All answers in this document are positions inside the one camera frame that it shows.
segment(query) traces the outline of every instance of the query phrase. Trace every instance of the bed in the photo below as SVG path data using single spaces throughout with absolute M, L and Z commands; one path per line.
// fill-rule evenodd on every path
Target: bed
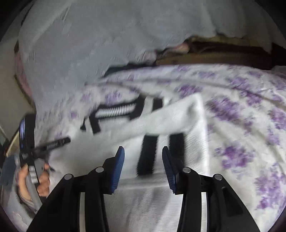
M 189 165 L 193 165 L 192 168 L 196 168 L 200 174 L 212 176 L 221 173 L 246 205 L 260 231 L 268 231 L 286 206 L 284 67 L 263 71 L 224 64 L 172 65 L 116 72 L 105 78 L 102 76 L 109 65 L 138 62 L 144 50 L 177 45 L 194 34 L 205 37 L 214 36 L 216 32 L 230 37 L 247 34 L 256 39 L 266 51 L 269 51 L 271 42 L 286 47 L 277 26 L 252 1 L 242 1 L 241 4 L 236 1 L 232 4 L 220 1 L 215 6 L 199 1 L 177 3 L 174 17 L 180 12 L 183 22 L 200 22 L 191 25 L 191 31 L 188 31 L 189 24 L 164 21 L 162 12 L 150 11 L 140 2 L 132 5 L 131 9 L 128 1 L 116 4 L 107 7 L 103 2 L 38 1 L 20 31 L 19 48 L 23 68 L 37 108 L 35 143 L 64 136 L 70 136 L 75 141 L 71 146 L 51 153 L 49 164 L 56 172 L 50 175 L 50 190 L 67 172 L 74 175 L 86 174 L 100 164 L 103 158 L 109 157 L 116 146 L 124 144 L 128 151 L 133 151 L 130 139 L 136 140 L 142 134 L 150 134 L 148 130 L 144 133 L 136 130 L 138 134 L 129 131 L 125 137 L 117 139 L 118 130 L 128 130 L 134 121 L 123 122 L 116 127 L 105 125 L 102 133 L 97 135 L 90 128 L 83 132 L 81 128 L 84 120 L 100 105 L 116 105 L 140 95 L 150 101 L 163 99 L 162 109 L 144 111 L 146 117 L 152 117 L 186 99 L 194 101 L 198 98 L 201 110 L 196 113 L 201 120 L 196 122 L 201 125 L 197 134 L 200 134 L 203 159 L 197 158 Z M 189 11 L 182 9 L 184 4 L 192 5 L 188 6 L 193 14 L 189 15 Z M 170 13 L 168 9 L 173 6 L 166 4 L 164 11 Z M 119 12 L 109 18 L 106 15 L 110 14 L 102 11 L 102 7 L 124 8 L 126 12 Z M 139 8 L 141 14 L 136 16 Z M 226 9 L 225 14 L 217 15 L 216 11 L 223 8 Z M 200 9 L 199 14 L 192 9 Z M 157 19 L 153 27 L 149 27 L 150 22 L 146 17 L 149 13 Z M 222 23 L 226 19 L 224 17 L 232 20 Z M 119 23 L 119 19 L 124 19 L 124 22 Z M 103 30 L 99 21 L 103 25 L 111 24 L 113 31 Z M 90 22 L 89 26 L 83 27 L 86 22 Z M 142 37 L 130 36 L 137 33 Z M 111 150 L 105 150 L 99 142 L 95 142 L 97 139 L 110 139 L 116 131 L 117 137 L 110 146 Z M 181 132 L 178 129 L 171 133 Z M 90 158 L 89 154 L 95 149 L 98 154 L 103 154 L 100 159 Z M 106 198 L 111 231 L 134 231 L 136 228 L 142 228 L 142 231 L 174 231 L 181 199 L 171 196 L 166 180 L 160 178 L 161 193 L 156 194 L 164 195 L 169 201 L 160 203 L 159 200 L 149 198 L 154 189 L 138 195 L 134 193 L 137 199 L 145 197 L 146 202 L 132 202 L 128 201 L 129 198 L 122 198 L 126 179 L 128 178 L 123 178 L 120 182 L 116 196 Z M 133 183 L 133 186 L 136 189 L 139 185 Z M 122 203 L 130 210 L 127 214 L 122 211 Z M 165 210 L 156 211 L 153 208 L 155 204 Z M 168 211 L 170 206 L 175 215 Z M 21 213 L 16 212 L 13 208 L 15 206 L 9 202 L 3 207 L 11 220 L 19 225 L 18 228 L 25 231 L 32 218 L 23 209 L 17 209 Z M 128 220 L 128 212 L 137 218 L 136 222 Z

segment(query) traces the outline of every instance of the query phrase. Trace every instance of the white blanket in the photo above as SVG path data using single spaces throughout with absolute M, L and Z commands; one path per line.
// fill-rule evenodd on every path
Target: white blanket
M 74 126 L 65 134 L 71 137 L 71 143 L 51 153 L 49 165 L 56 172 L 50 175 L 50 191 L 65 174 L 85 175 L 102 166 L 106 158 L 113 157 L 118 147 L 123 146 L 125 161 L 118 188 L 114 195 L 104 196 L 110 230 L 176 231 L 182 195 L 175 196 L 169 188 L 162 149 L 169 146 L 170 134 L 184 132 L 190 141 L 185 141 L 186 166 L 209 175 L 207 126 L 199 94 L 95 135 Z M 136 168 L 144 135 L 158 135 L 157 154 L 153 174 L 140 177 Z M 205 231 L 206 199 L 202 201 L 202 231 Z
M 37 0 L 19 34 L 37 112 L 110 66 L 189 36 L 255 39 L 266 51 L 286 40 L 254 0 Z

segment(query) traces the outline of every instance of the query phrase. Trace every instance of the hand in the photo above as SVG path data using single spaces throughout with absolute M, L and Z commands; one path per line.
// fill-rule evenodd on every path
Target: hand
M 50 180 L 49 180 L 49 174 L 46 171 L 49 168 L 48 164 L 45 164 L 44 166 L 44 171 L 41 174 L 41 176 L 39 177 L 39 181 L 40 181 L 40 185 L 37 188 L 37 191 L 39 193 L 39 196 L 41 197 L 47 197 L 49 195 L 49 186 L 50 186 Z M 26 186 L 26 176 L 28 175 L 28 165 L 24 165 L 21 170 L 19 171 L 19 181 L 18 181 L 18 185 L 19 185 L 19 192 L 21 194 L 22 197 L 24 197 L 25 199 L 31 201 L 31 196 L 28 192 L 27 186 Z

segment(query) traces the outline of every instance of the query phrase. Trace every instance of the blanket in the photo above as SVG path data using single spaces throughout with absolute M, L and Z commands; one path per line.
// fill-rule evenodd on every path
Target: blanket
M 145 52 L 217 34 L 247 36 L 267 52 L 271 42 L 286 48 L 254 0 L 38 0 L 20 30 L 19 51 L 39 112 L 109 67 L 144 63 Z
M 37 114 L 35 143 L 37 145 L 67 135 L 76 141 L 78 135 L 83 133 L 80 128 L 84 119 L 100 104 L 114 105 L 130 101 L 138 95 L 145 95 L 163 99 L 168 107 L 179 104 L 190 95 L 200 93 L 207 122 L 207 175 L 222 174 L 246 205 L 260 231 L 265 232 L 271 228 L 286 205 L 286 80 L 280 70 L 276 69 L 274 72 L 276 74 L 249 67 L 220 64 L 166 66 L 118 72 L 94 83 L 87 83 L 81 90 L 67 94 L 52 109 Z M 164 109 L 165 106 L 135 120 L 143 120 L 142 117 Z M 99 134 L 105 133 L 107 139 L 113 138 L 115 149 L 124 141 L 138 139 L 131 131 L 129 138 L 119 139 L 120 132 L 129 123 L 134 121 L 124 122 L 119 127 L 116 124 L 114 129 L 107 128 Z M 85 162 L 81 159 L 80 153 L 92 142 L 95 142 L 94 158 L 104 153 L 103 149 L 96 150 L 103 138 L 96 142 L 94 138 L 99 136 L 93 134 L 90 127 L 87 127 L 84 133 L 89 140 L 82 146 L 81 143 L 77 144 L 76 161 L 79 164 L 85 163 L 88 170 L 76 162 L 73 162 L 73 167 L 69 167 L 72 161 L 69 164 L 62 162 L 68 161 L 69 156 L 75 157 L 75 153 L 66 146 L 61 151 L 51 153 L 50 165 L 54 166 L 56 171 L 65 172 L 74 168 L 73 172 L 77 175 L 88 173 L 92 167 L 88 164 L 89 160 Z M 113 155 L 114 153 L 109 153 L 103 157 Z M 51 186 L 56 183 L 57 178 L 51 180 Z M 166 191 L 169 190 L 160 189 L 161 187 L 141 189 L 141 193 L 134 192 L 134 200 L 128 202 L 128 207 L 125 208 L 129 214 L 123 221 L 120 220 L 122 209 L 113 204 L 116 202 L 114 196 L 111 200 L 113 203 L 107 204 L 110 225 L 126 231 L 133 231 L 136 226 L 142 231 L 173 230 L 179 210 L 176 216 L 173 215 L 174 220 L 169 221 L 166 226 L 163 216 L 170 215 L 169 208 L 157 209 L 156 215 L 162 217 L 157 217 L 155 222 L 152 221 L 152 216 L 147 216 L 154 210 L 152 202 L 164 199 Z M 151 222 L 153 227 L 143 227 L 143 222 L 145 226 Z

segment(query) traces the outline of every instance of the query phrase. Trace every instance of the purple floral blanket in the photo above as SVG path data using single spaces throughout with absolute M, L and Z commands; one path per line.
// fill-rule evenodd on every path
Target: purple floral blanket
M 176 102 L 200 93 L 208 123 L 210 174 L 221 173 L 268 231 L 286 205 L 286 80 L 283 74 L 235 65 L 144 68 L 113 74 L 37 109 L 36 144 L 79 128 L 100 101 L 141 93 Z

